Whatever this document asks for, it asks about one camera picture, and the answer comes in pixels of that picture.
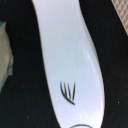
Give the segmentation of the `teal padded gripper finger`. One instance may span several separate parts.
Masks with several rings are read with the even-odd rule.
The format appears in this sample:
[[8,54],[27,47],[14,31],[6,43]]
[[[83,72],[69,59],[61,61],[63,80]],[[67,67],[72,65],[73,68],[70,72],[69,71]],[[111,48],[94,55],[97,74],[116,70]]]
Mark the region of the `teal padded gripper finger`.
[[0,22],[0,91],[7,78],[13,74],[13,54],[6,32],[6,23]]

